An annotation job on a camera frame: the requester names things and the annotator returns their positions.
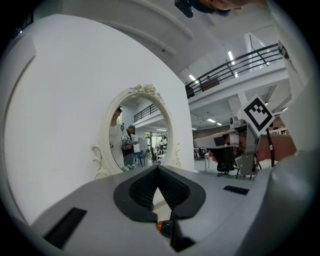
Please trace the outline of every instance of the orange component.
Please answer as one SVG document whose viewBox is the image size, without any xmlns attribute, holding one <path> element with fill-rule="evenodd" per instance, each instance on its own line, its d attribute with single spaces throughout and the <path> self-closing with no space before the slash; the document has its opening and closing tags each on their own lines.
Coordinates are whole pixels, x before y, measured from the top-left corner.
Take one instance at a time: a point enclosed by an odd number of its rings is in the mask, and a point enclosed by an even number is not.
<svg viewBox="0 0 320 256">
<path fill-rule="evenodd" d="M 162 221 L 159 221 L 158 226 L 157 226 L 157 229 L 160 231 L 160 230 L 161 230 L 161 227 L 162 227 Z"/>
</svg>

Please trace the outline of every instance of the ornate white mirror frame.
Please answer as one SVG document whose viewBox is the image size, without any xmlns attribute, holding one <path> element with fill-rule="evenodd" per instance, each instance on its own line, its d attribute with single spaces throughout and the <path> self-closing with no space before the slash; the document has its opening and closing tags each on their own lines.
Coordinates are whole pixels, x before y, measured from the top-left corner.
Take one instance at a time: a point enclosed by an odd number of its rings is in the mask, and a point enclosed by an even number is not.
<svg viewBox="0 0 320 256">
<path fill-rule="evenodd" d="M 94 159 L 97 163 L 98 171 L 95 176 L 95 179 L 114 175 L 121 173 L 122 170 L 117 165 L 114 157 L 112 155 L 110 144 L 109 144 L 109 129 L 112 117 L 116 109 L 125 101 L 141 97 L 151 101 L 155 104 L 163 115 L 164 121 L 167 126 L 167 151 L 166 156 L 161 160 L 161 165 L 169 165 L 174 167 L 181 167 L 180 160 L 178 157 L 179 152 L 179 142 L 175 141 L 173 138 L 173 126 L 172 118 L 170 112 L 166 108 L 165 101 L 161 97 L 160 93 L 157 92 L 156 88 L 152 84 L 141 85 L 138 84 L 135 87 L 130 87 L 129 89 L 121 92 L 109 105 L 108 110 L 106 111 L 100 128 L 97 143 L 91 146 L 91 149 L 94 152 Z"/>
</svg>

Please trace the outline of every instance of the white panel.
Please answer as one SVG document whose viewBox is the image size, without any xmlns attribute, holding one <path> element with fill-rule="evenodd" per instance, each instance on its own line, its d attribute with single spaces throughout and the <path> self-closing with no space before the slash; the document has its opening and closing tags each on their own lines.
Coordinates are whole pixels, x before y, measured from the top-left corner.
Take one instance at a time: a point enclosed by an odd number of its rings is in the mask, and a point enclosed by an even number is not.
<svg viewBox="0 0 320 256">
<path fill-rule="evenodd" d="M 15 198 L 14 189 L 20 184 L 9 175 L 8 163 L 5 163 L 4 140 L 5 124 L 11 96 L 21 76 L 32 62 L 37 51 L 31 36 L 23 35 L 11 41 L 7 46 L 0 63 L 0 186 L 1 200 L 9 215 L 25 222 L 21 206 Z"/>
<path fill-rule="evenodd" d="M 185 87 L 154 54 L 116 29 L 75 16 L 40 19 L 24 34 L 32 36 L 37 56 L 12 97 L 4 151 L 28 223 L 93 180 L 90 146 L 103 116 L 117 94 L 137 84 L 152 83 L 161 93 L 172 116 L 172 143 L 180 143 L 181 167 L 193 170 Z"/>
</svg>

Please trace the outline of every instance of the mirror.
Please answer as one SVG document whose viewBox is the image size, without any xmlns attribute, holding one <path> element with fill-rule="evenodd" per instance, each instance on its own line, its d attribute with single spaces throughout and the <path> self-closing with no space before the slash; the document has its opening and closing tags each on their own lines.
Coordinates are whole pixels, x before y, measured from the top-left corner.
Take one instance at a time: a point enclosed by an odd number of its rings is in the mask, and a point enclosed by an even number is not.
<svg viewBox="0 0 320 256">
<path fill-rule="evenodd" d="M 123 171 L 164 162 L 169 128 L 164 115 L 150 100 L 133 95 L 112 115 L 110 149 Z"/>
</svg>

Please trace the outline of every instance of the black metal railing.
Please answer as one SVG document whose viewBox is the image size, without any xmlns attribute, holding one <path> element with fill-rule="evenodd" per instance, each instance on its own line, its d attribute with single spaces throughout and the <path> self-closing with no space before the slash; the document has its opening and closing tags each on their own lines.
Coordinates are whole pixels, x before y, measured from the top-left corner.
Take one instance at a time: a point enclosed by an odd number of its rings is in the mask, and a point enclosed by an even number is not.
<svg viewBox="0 0 320 256">
<path fill-rule="evenodd" d="M 204 92 L 214 86 L 220 85 L 228 78 L 237 78 L 240 73 L 249 73 L 254 70 L 269 66 L 270 63 L 280 60 L 282 57 L 278 51 L 278 44 L 272 44 L 258 50 L 251 51 L 233 60 L 230 60 L 202 76 L 188 83 L 185 86 L 187 98 L 191 98 L 200 92 Z M 159 110 L 154 104 L 146 107 L 134 115 L 134 122 L 141 120 L 145 116 L 151 115 Z"/>
<path fill-rule="evenodd" d="M 134 115 L 134 122 L 141 120 L 145 116 L 151 115 L 153 112 L 156 112 L 157 110 L 159 109 L 155 104 L 147 106 L 145 109 L 141 110 L 139 113 Z"/>
</svg>

